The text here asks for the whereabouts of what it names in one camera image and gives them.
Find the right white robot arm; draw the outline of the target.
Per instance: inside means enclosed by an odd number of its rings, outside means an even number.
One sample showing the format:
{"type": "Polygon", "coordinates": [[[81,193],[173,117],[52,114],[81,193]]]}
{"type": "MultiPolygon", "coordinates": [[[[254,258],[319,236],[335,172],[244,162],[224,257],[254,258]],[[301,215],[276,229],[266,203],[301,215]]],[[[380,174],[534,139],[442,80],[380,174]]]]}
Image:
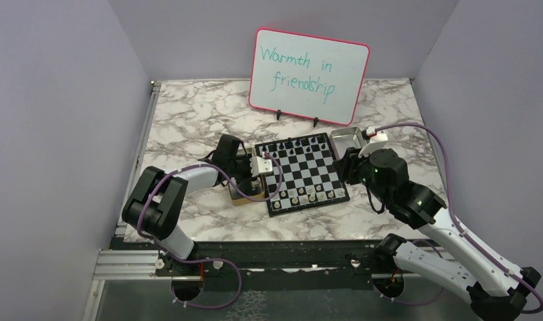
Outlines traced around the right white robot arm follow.
{"type": "Polygon", "coordinates": [[[536,294],[540,273],[504,259],[452,217],[445,201],[429,187],[409,178],[407,162],[390,148],[360,156],[348,148],[334,161],[342,182],[362,184],[382,211],[435,241],[454,261],[424,253],[413,242],[387,235],[376,247],[374,264],[382,272],[413,272],[453,292],[482,320],[515,320],[536,294]]]}

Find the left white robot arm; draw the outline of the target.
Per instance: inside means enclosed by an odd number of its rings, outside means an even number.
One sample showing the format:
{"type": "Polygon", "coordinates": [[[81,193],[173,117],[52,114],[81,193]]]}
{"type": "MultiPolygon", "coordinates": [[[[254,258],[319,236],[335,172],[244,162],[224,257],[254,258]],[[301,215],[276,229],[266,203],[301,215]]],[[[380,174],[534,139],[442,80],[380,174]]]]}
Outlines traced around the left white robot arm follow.
{"type": "Polygon", "coordinates": [[[191,274],[198,266],[196,244],[178,226],[185,196],[222,185],[227,178],[241,191],[240,196],[258,195],[259,180],[250,168],[251,157],[240,138],[224,134],[214,151],[172,176],[160,168],[146,167],[123,207],[122,220],[172,253],[173,266],[181,274],[191,274]]]}

